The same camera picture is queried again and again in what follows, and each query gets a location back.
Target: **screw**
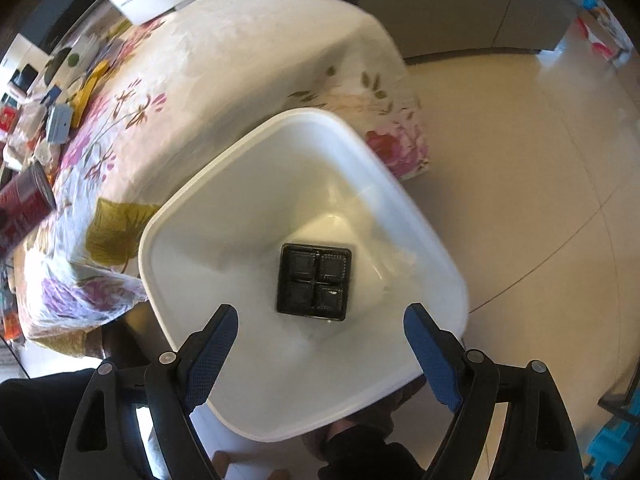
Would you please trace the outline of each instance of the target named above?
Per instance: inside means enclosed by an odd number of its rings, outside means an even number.
[[[531,362],[531,368],[533,368],[533,371],[538,372],[539,374],[543,374],[546,372],[546,365],[542,361],[538,361],[537,359]]]
[[[160,356],[160,364],[170,365],[175,361],[175,354],[173,352],[165,352]]]
[[[111,366],[111,363],[102,363],[100,366],[98,366],[98,373],[100,375],[106,375],[111,373],[111,370],[113,370],[113,366]]]
[[[484,354],[479,350],[469,350],[469,352],[466,353],[466,358],[472,363],[481,363],[484,361]]]

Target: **table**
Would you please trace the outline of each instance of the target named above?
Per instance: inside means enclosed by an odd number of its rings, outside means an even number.
[[[128,31],[61,156],[57,211],[16,258],[25,336],[88,332],[145,301],[148,220],[236,140],[297,107],[338,114],[398,178],[428,165],[404,63],[356,7],[197,0]]]

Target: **red can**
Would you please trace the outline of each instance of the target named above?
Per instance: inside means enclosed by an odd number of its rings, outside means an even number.
[[[11,254],[55,210],[53,190],[36,161],[0,191],[0,259]]]

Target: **tile floor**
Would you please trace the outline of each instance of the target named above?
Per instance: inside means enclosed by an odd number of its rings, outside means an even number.
[[[640,355],[640,113],[574,28],[554,52],[409,70],[433,165],[405,187],[468,283],[465,341],[496,362],[545,361],[584,450],[607,420],[597,399]],[[130,324],[145,332],[140,313]],[[426,467],[450,419],[424,388],[396,412],[392,440]],[[497,408],[476,480],[503,420]],[[297,438],[251,442],[205,408],[193,421],[210,453],[232,452],[231,480],[278,467],[316,477]]]

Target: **black chocolate tray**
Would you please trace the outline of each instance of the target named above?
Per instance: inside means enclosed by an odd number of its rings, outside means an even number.
[[[348,249],[284,244],[276,310],[294,316],[344,320],[350,272]]]

